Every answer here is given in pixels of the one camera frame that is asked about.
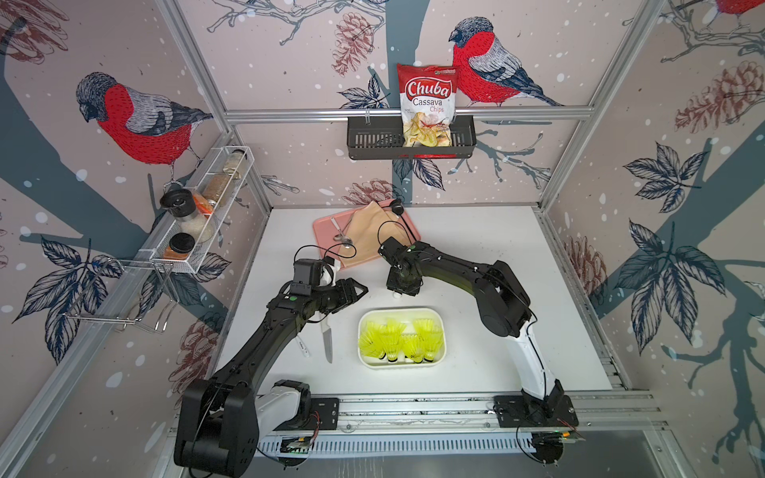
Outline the white storage box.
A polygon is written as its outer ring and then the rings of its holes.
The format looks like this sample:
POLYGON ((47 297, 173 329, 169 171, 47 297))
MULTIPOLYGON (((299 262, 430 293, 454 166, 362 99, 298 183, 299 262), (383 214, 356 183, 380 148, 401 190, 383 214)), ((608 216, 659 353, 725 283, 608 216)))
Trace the white storage box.
POLYGON ((372 310, 360 320, 357 353, 371 370, 436 366, 447 354, 443 320, 431 308, 372 310))

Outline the yellow shuttlecock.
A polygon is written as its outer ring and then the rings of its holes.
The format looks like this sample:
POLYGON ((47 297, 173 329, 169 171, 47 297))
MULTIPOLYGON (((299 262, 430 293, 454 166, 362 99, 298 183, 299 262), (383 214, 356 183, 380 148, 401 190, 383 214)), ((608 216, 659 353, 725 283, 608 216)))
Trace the yellow shuttlecock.
POLYGON ((383 360, 386 357, 382 336, 386 326, 377 322, 366 322, 360 332, 358 346, 365 358, 383 360))

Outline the yellow shuttlecock four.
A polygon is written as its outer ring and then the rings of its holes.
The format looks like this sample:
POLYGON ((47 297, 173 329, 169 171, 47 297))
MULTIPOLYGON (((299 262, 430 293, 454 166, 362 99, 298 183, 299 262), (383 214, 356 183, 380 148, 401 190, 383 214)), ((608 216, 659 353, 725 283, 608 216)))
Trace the yellow shuttlecock four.
POLYGON ((386 333, 390 336, 400 336, 406 331, 408 325, 401 321, 388 318, 386 320, 386 333))

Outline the yellow shuttlecock five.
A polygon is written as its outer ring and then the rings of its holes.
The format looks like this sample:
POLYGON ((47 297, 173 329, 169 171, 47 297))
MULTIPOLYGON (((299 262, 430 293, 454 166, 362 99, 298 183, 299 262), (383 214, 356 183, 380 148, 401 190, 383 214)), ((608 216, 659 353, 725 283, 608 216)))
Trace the yellow shuttlecock five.
POLYGON ((386 360, 388 362, 397 362, 400 356, 400 350, 402 349, 402 334, 400 336, 390 336, 386 333, 386 326, 382 328, 380 335, 382 341, 382 348, 386 354, 386 360))

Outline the yellow shuttlecock two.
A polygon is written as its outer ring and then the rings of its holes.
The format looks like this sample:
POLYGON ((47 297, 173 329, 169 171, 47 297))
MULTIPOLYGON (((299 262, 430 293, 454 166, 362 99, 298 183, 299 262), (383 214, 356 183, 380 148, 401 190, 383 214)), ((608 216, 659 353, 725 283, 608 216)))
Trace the yellow shuttlecock two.
POLYGON ((414 321, 414 330, 420 338, 424 360, 434 362, 443 346, 442 326, 432 319, 419 319, 414 321))

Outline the yellow shuttlecock three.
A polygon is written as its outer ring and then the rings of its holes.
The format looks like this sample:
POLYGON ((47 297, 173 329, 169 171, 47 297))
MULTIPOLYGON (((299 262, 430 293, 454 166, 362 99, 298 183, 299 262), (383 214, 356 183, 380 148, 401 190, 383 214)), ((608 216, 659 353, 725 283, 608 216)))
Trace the yellow shuttlecock three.
POLYGON ((422 340, 420 340, 418 335, 403 335, 402 350, 404 351, 404 356, 415 364, 421 364, 424 361, 424 347, 422 346, 422 340))

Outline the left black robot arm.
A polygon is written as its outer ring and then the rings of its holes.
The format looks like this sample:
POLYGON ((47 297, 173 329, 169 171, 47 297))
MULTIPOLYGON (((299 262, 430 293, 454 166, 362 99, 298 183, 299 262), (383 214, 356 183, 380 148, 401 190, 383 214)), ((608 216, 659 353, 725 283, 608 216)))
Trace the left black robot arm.
POLYGON ((240 351, 210 378, 194 380, 181 398, 175 465, 191 476, 240 477, 260 453, 260 439, 275 430, 333 429, 337 403, 312 404, 310 386, 279 380, 267 394, 263 380, 286 347, 315 315, 336 314, 369 289, 340 279, 331 259, 298 259, 294 274, 266 306, 266 315, 240 351))

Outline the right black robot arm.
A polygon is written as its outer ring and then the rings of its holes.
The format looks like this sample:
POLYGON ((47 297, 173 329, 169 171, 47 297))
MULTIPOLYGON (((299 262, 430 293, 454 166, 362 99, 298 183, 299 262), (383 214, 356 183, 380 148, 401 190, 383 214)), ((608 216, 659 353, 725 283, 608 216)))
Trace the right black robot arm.
POLYGON ((378 253, 390 265, 386 288, 392 292, 414 297, 420 294, 424 279, 430 278, 470 294, 483 326, 509 341, 525 413, 533 418, 554 416, 565 390, 536 346, 532 326, 537 318, 531 300, 507 263, 471 262, 422 241, 404 245, 392 237, 382 242, 378 253))

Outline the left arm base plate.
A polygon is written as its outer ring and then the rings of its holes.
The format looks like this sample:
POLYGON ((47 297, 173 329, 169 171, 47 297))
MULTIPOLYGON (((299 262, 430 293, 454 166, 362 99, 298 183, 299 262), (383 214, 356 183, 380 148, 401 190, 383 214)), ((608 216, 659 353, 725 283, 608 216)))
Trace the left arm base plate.
POLYGON ((312 398, 301 404, 296 417, 279 425, 277 431, 320 431, 338 428, 340 400, 338 398, 312 398))

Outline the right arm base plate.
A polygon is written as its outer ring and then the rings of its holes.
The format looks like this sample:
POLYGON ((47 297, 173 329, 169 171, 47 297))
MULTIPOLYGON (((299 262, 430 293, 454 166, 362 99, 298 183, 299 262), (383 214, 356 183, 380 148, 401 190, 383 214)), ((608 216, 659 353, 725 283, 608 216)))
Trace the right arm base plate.
POLYGON ((500 428, 578 427, 580 422, 569 396, 540 402, 522 394, 494 396, 493 411, 500 428))

